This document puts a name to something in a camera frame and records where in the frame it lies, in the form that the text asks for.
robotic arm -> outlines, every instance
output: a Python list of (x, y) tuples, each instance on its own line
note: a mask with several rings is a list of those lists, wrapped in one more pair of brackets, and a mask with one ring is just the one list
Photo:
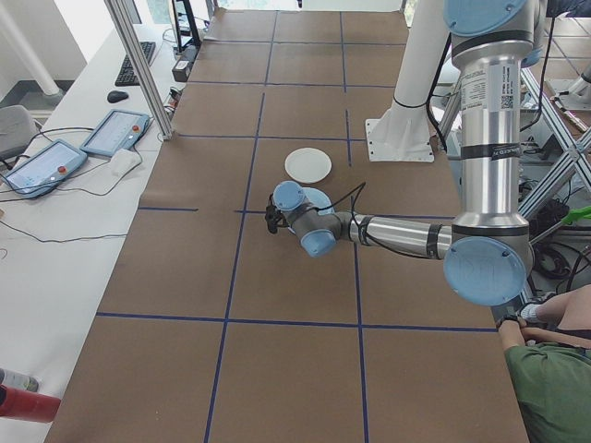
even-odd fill
[[(429, 2), (435, 7), (440, 0), (421, 0), (419, 9), (428, 11)], [(416, 13), (415, 20), (422, 19), (420, 10)], [(270, 231), (284, 219), (312, 257), (329, 252), (343, 239), (410, 257), (444, 259), (448, 283), (465, 299), (499, 305), (514, 298), (533, 264), (528, 222), (517, 209), (519, 72), (524, 60), (531, 66), (539, 59), (545, 16), (545, 0), (444, 4), (452, 62), (462, 82), (462, 211), (452, 226), (352, 211), (320, 215), (304, 188), (283, 182), (267, 210)], [(404, 74), (406, 59), (417, 57), (417, 51), (420, 47), (407, 46), (401, 78), (409, 77)], [(396, 89), (413, 87), (399, 83)], [(404, 106), (397, 110), (404, 112)]]

computer mouse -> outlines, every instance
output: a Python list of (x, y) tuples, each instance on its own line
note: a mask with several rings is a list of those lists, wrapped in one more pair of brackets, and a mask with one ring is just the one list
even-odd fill
[(112, 90), (107, 95), (107, 101), (109, 103), (117, 103), (121, 102), (122, 100), (125, 100), (127, 97), (129, 97), (129, 94), (126, 93), (124, 90)]

barcode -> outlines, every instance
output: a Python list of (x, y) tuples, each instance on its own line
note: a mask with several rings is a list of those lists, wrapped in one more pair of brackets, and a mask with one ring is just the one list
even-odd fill
[(512, 109), (513, 108), (513, 96), (502, 95), (501, 96), (501, 109)]

green shirt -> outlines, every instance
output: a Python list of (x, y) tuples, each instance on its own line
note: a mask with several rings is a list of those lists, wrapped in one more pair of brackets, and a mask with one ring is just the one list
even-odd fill
[(591, 442), (591, 358), (585, 350), (541, 343), (514, 346), (505, 358), (531, 443)]

white plate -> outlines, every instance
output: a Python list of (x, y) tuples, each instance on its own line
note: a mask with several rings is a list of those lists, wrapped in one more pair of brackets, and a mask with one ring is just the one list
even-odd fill
[(316, 183), (331, 171), (328, 155), (314, 148), (295, 150), (285, 159), (285, 171), (299, 183)]

